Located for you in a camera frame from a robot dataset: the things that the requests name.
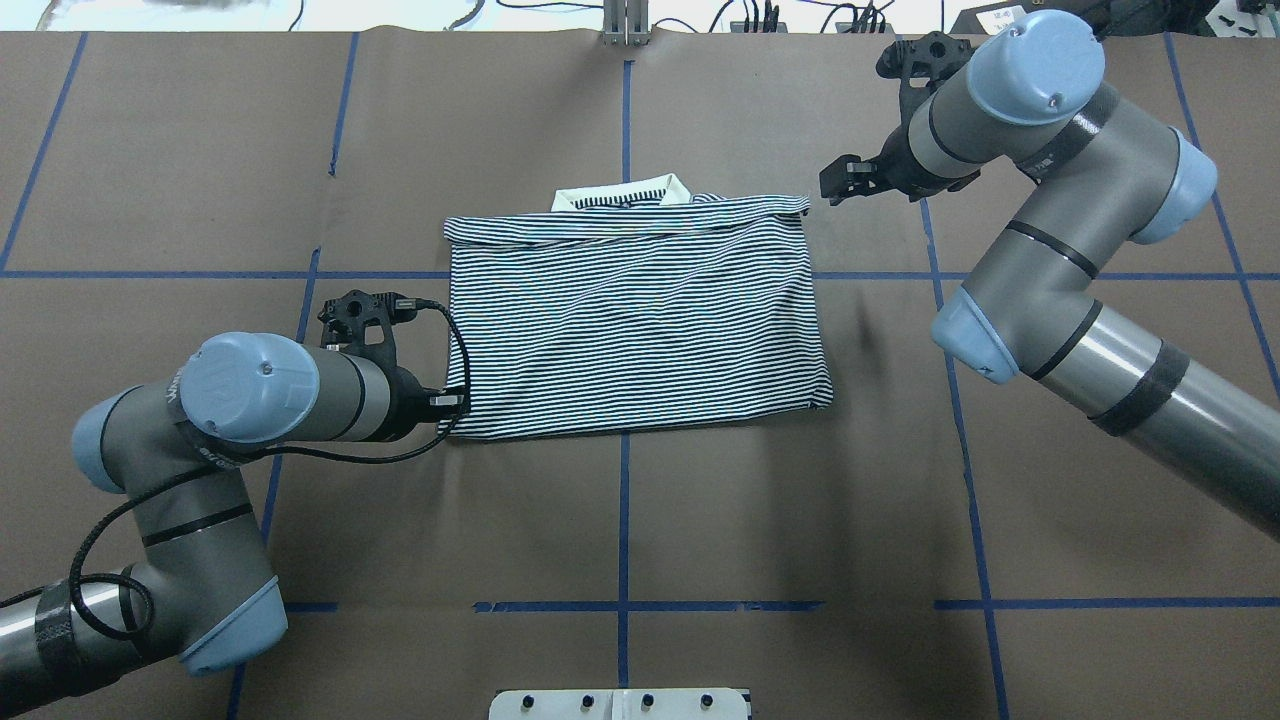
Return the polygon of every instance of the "light blue cap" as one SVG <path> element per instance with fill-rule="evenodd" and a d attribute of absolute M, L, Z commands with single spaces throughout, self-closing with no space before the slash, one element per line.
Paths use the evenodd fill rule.
<path fill-rule="evenodd" d="M 280 600 L 280 579 L 273 577 L 230 615 L 182 651 L 178 660 L 198 678 L 234 667 L 279 642 L 289 620 Z"/>
<path fill-rule="evenodd" d="M 1129 238 L 1138 245 L 1160 242 L 1178 232 L 1187 220 L 1199 215 L 1217 187 L 1217 165 L 1213 160 L 1188 142 L 1178 128 L 1169 129 L 1178 135 L 1178 170 L 1160 210 L 1156 210 L 1147 227 Z"/>
<path fill-rule="evenodd" d="M 988 115 L 1015 126 L 1070 118 L 1102 85 L 1106 58 L 1089 24 L 1062 10 L 1037 10 L 983 42 L 969 60 L 969 95 Z"/>
<path fill-rule="evenodd" d="M 182 370 L 182 409 L 201 432 L 229 442 L 279 438 L 307 416 L 320 372 L 305 347 L 270 333 L 223 333 Z"/>
<path fill-rule="evenodd" d="M 120 398 L 138 387 L 141 386 L 133 386 L 90 407 L 88 413 L 81 415 L 72 429 L 72 457 L 76 459 L 76 466 L 81 469 L 81 473 L 84 473 L 88 482 L 93 483 L 97 489 L 115 495 L 124 492 L 124 488 L 115 484 L 115 480 L 108 474 L 106 464 L 102 461 L 102 432 L 106 430 L 106 419 L 110 418 L 111 410 L 115 410 Z"/>
<path fill-rule="evenodd" d="M 992 327 L 982 307 L 965 290 L 957 288 L 933 319 L 933 342 L 955 355 L 982 377 L 1005 384 L 1018 374 L 1018 361 Z"/>

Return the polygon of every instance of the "striped fabric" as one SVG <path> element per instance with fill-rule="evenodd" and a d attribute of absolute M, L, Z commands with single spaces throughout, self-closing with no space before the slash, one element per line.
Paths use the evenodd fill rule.
<path fill-rule="evenodd" d="M 449 218 L 460 437 L 741 420 L 832 401 L 806 197 Z M 461 384 L 457 346 L 449 384 Z"/>

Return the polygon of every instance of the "striped shirt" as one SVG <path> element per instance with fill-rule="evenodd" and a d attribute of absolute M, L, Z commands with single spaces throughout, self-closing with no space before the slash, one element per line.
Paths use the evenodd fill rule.
<path fill-rule="evenodd" d="M 832 401 L 800 215 L 765 195 L 448 218 L 458 437 L 742 420 Z M 462 383 L 456 345 L 451 386 Z"/>

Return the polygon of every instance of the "white bracket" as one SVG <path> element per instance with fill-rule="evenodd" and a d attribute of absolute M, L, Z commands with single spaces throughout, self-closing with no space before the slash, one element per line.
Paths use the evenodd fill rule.
<path fill-rule="evenodd" d="M 649 44 L 649 0 L 604 0 L 605 45 Z"/>
<path fill-rule="evenodd" d="M 506 691 L 489 720 L 750 720 L 750 697 L 730 688 Z"/>

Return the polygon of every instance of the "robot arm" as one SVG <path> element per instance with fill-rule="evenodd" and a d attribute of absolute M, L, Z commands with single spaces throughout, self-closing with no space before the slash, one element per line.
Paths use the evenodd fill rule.
<path fill-rule="evenodd" d="M 1074 15 L 1030 13 L 963 65 L 956 42 L 934 33 L 886 51 L 881 74 L 900 69 L 905 86 L 932 70 L 933 92 L 904 100 L 878 158 L 823 170 L 823 196 L 916 200 L 1012 159 L 1037 187 L 943 306 L 934 341 L 992 382 L 1025 373 L 1280 539 L 1280 414 L 1085 295 L 1126 240 L 1158 242 L 1201 211 L 1213 163 L 1102 82 L 1102 47 Z"/>
<path fill-rule="evenodd" d="M 287 628 L 284 603 L 237 468 L 283 451 L 343 459 L 273 446 L 390 441 L 424 421 L 449 423 L 424 447 L 442 439 L 466 413 L 468 388 L 421 388 L 396 365 L 392 333 L 392 324 L 426 307 L 444 311 L 355 291 L 320 314 L 324 343 L 340 352 L 224 333 L 172 380 L 86 413 L 73 432 L 77 464 L 96 487 L 131 501 L 81 548 L 70 574 L 78 582 L 63 579 L 0 609 L 0 716 L 90 693 L 174 655 L 189 674 L 205 675 L 275 644 Z M 369 345 L 372 325 L 384 340 Z M 79 577 L 92 538 L 131 507 L 146 560 L 116 575 Z"/>

